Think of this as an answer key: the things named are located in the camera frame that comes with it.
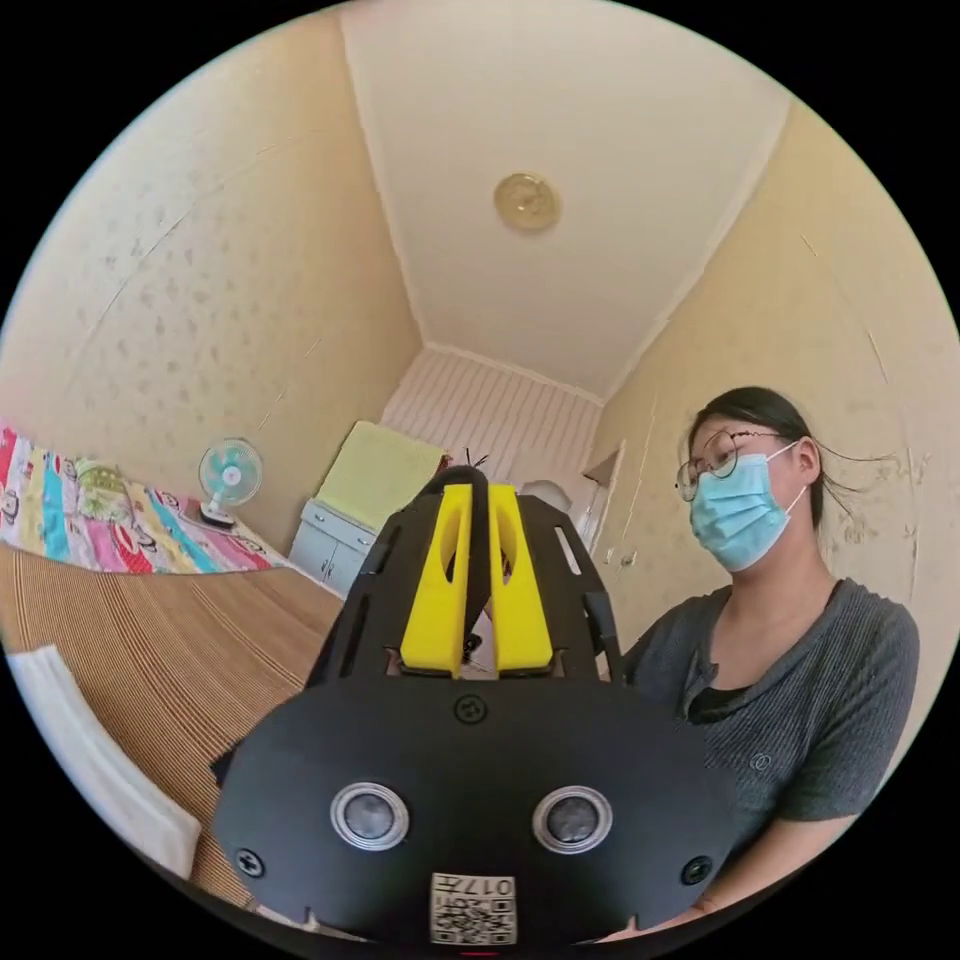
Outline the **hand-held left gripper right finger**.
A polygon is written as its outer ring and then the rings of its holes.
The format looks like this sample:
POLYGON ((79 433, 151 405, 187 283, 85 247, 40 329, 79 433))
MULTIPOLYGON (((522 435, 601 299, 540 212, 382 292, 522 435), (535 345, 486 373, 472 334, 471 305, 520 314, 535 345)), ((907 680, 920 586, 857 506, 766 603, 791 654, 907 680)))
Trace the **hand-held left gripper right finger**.
POLYGON ((488 488, 488 518, 495 670, 501 675, 544 672, 551 665, 553 645, 512 486, 488 488))

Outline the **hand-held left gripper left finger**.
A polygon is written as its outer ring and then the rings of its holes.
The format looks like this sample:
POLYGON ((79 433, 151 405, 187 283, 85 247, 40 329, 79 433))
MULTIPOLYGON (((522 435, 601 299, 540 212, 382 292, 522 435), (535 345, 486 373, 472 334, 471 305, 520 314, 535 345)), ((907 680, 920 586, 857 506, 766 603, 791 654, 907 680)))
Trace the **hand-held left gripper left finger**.
POLYGON ((444 488, 400 645, 405 670, 457 679, 463 659, 470 565, 472 487, 444 488))

